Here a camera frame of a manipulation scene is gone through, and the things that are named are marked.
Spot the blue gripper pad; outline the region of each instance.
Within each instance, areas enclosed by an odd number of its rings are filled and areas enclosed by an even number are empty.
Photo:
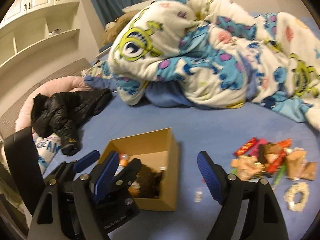
[[[198,168],[214,200],[223,204],[227,195],[227,174],[224,169],[211,160],[206,151],[198,153]]]
[[[73,165],[73,171],[79,173],[100,159],[100,152],[93,150]]]
[[[96,204],[103,200],[109,193],[110,185],[119,166],[119,162],[119,154],[111,151],[104,162],[96,166],[95,171],[97,174],[95,174],[90,181],[90,191]]]

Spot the yellow logo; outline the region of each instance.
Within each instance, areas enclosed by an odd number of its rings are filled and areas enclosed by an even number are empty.
[[[294,53],[290,54],[290,58],[294,58],[297,61],[297,67],[292,70],[294,72],[293,83],[296,86],[294,95],[297,97],[303,96],[305,93],[311,92],[315,98],[318,97],[319,92],[315,86],[310,87],[311,73],[315,74],[315,77],[320,80],[319,75],[316,72],[314,66],[306,66],[303,60],[300,60]]]
[[[267,45],[269,49],[271,49],[275,53],[282,52],[282,47],[278,42],[272,40],[264,40],[264,43]]]
[[[142,15],[148,10],[148,8],[142,10],[139,16],[132,21],[129,30],[122,36],[119,44],[113,51],[113,59],[116,65],[119,66],[118,61],[115,59],[115,52],[120,51],[120,58],[124,58],[127,61],[136,61],[139,58],[144,57],[148,52],[152,57],[159,57],[162,52],[153,47],[150,36],[156,32],[156,30],[162,31],[162,23],[147,21],[146,24],[149,27],[147,30],[142,30],[140,27],[135,27],[134,24],[138,21]]]

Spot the orange ball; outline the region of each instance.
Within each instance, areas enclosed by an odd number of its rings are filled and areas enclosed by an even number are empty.
[[[120,165],[123,166],[123,167],[125,167],[125,166],[128,165],[128,161],[125,160],[125,159],[122,159],[122,160],[120,161]]]

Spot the black jacket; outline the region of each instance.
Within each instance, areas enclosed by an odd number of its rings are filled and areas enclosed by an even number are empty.
[[[77,128],[89,117],[99,114],[111,100],[109,89],[38,94],[31,111],[31,124],[42,138],[56,133],[61,137],[62,153],[68,156],[80,150]]]

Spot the red candy package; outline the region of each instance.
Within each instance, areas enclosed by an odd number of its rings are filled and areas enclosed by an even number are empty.
[[[287,140],[283,140],[281,142],[277,142],[277,145],[279,145],[281,148],[287,148],[290,147],[292,145],[292,139],[289,138]]]
[[[236,150],[234,153],[236,156],[241,156],[248,152],[253,146],[255,146],[258,142],[257,137],[253,137],[250,141],[248,141],[245,145],[243,145],[240,149]]]
[[[284,157],[287,155],[287,153],[284,150],[280,151],[279,156],[274,160],[274,162],[270,165],[270,167],[267,169],[267,174],[272,175],[276,172],[277,168],[282,164]]]

